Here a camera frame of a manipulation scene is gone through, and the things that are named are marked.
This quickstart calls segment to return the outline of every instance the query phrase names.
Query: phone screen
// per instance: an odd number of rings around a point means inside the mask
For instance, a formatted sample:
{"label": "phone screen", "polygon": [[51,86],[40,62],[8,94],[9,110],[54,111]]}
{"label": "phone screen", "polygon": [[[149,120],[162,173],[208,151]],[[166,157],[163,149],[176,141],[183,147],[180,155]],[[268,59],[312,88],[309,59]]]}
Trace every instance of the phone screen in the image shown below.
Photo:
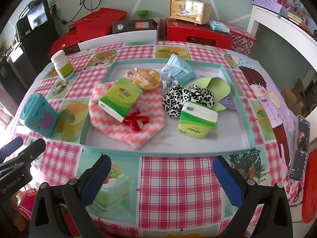
{"label": "phone screen", "polygon": [[310,134],[310,123],[303,117],[298,118],[298,135],[294,161],[289,177],[294,180],[302,180],[307,162],[308,144]]}

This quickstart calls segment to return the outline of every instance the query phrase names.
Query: red stool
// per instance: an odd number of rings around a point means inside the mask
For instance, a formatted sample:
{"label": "red stool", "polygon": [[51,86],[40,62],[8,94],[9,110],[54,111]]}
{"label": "red stool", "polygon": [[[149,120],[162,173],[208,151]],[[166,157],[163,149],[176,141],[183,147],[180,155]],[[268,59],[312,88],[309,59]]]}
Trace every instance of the red stool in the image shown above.
{"label": "red stool", "polygon": [[189,42],[231,50],[232,36],[213,31],[208,24],[166,19],[166,40]]}
{"label": "red stool", "polygon": [[308,224],[317,212],[317,149],[309,157],[305,172],[302,220]]}

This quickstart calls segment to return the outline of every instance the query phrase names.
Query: white bottle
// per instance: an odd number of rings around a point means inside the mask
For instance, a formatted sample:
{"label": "white bottle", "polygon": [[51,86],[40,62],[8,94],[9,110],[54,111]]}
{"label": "white bottle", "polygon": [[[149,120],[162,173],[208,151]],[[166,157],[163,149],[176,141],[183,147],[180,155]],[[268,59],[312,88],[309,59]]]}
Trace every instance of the white bottle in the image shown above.
{"label": "white bottle", "polygon": [[52,56],[51,61],[54,64],[56,72],[63,81],[70,79],[74,75],[74,68],[68,57],[65,55],[64,50],[56,52]]}

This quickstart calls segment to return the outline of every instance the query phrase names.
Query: teal container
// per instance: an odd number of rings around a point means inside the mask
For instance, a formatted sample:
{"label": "teal container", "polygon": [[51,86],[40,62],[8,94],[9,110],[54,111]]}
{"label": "teal container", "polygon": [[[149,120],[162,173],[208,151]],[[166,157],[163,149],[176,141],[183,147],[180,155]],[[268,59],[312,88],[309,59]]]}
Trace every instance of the teal container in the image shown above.
{"label": "teal container", "polygon": [[42,94],[33,94],[20,114],[20,122],[31,130],[49,138],[59,118],[59,114]]}

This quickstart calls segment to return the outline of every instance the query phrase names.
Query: scrunchie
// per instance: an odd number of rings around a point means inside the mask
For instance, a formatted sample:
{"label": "scrunchie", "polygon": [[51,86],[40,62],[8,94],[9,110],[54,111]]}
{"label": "scrunchie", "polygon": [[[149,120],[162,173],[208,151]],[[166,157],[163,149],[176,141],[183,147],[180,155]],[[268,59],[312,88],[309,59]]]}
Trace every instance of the scrunchie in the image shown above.
{"label": "scrunchie", "polygon": [[170,117],[179,118],[183,105],[191,101],[212,108],[215,104],[214,93],[207,88],[193,84],[189,88],[177,84],[169,87],[163,97],[163,107]]}

